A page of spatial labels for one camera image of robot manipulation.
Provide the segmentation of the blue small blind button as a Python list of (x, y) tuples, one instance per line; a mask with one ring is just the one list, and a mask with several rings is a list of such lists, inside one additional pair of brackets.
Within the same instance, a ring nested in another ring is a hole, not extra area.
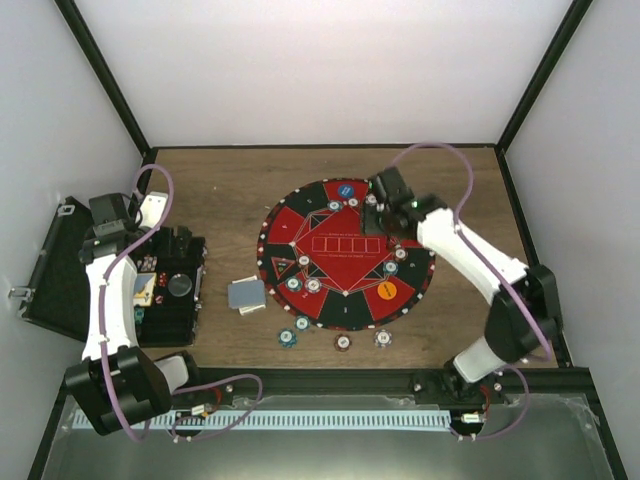
[(352, 184), (341, 184), (337, 188), (337, 194), (343, 199), (350, 199), (355, 194), (355, 189)]

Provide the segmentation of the green chips seat five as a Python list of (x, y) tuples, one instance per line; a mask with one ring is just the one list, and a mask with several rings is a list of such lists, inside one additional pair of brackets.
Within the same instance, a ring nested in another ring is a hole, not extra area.
[(331, 200), (327, 207), (332, 212), (338, 212), (342, 209), (342, 204), (339, 201)]

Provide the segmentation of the green chips seat nine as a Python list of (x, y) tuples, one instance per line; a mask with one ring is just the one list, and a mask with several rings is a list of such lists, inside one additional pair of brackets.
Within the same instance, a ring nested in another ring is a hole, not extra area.
[(398, 272), (399, 266), (395, 261), (385, 261), (383, 264), (383, 270), (388, 275), (395, 275)]

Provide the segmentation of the green chips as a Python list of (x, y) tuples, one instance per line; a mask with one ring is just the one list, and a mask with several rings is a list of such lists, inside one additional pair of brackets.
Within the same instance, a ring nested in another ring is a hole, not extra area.
[(290, 277), (286, 280), (285, 286), (288, 290), (292, 292), (297, 292), (302, 289), (303, 283), (297, 277)]

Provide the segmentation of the blue white poker chip stack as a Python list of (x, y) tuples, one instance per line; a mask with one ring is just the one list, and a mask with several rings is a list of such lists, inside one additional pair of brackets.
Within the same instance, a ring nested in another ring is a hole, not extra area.
[(390, 331), (380, 329), (374, 333), (373, 341), (377, 348), (387, 348), (392, 344), (393, 337)]

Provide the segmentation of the green chip mat edge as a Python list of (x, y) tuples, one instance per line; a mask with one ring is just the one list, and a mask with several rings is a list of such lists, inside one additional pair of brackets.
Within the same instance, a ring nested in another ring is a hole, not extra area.
[(294, 326), (298, 331), (306, 331), (311, 327), (310, 320), (306, 316), (297, 316)]

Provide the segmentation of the orange brown poker chip stack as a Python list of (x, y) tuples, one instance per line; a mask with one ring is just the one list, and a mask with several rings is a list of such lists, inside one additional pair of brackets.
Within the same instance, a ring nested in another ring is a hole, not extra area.
[(334, 348), (338, 352), (341, 352), (341, 353), (346, 352), (351, 348), (351, 346), (352, 346), (352, 340), (349, 335), (339, 334), (334, 339)]

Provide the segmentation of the green poker chip stack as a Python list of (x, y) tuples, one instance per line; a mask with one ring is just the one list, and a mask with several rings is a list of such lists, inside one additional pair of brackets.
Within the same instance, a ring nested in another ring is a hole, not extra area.
[(278, 334), (278, 342), (283, 348), (292, 348), (297, 344), (297, 335), (291, 329), (282, 329)]

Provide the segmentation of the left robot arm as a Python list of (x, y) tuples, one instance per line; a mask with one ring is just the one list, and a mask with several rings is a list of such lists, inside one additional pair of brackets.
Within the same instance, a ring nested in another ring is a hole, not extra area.
[(171, 199), (151, 192), (134, 199), (134, 213), (120, 194), (89, 202), (92, 224), (79, 252), (90, 289), (89, 326), (81, 361), (66, 370), (64, 382), (102, 436), (168, 412), (173, 396), (191, 404), (204, 392), (191, 354), (179, 351), (152, 360), (136, 335), (138, 270), (130, 254), (160, 229)]

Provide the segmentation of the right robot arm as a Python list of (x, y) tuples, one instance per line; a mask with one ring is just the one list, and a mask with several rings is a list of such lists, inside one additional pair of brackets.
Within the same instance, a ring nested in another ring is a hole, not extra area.
[(367, 183), (362, 233), (418, 242), (461, 273), (489, 306), (483, 334), (448, 363), (451, 372), (444, 389), (451, 400), (468, 402), (486, 376), (537, 349), (553, 357), (551, 339), (560, 330), (560, 302), (548, 267), (528, 266), (503, 253), (468, 228), (459, 209), (438, 196), (416, 197), (395, 167)]

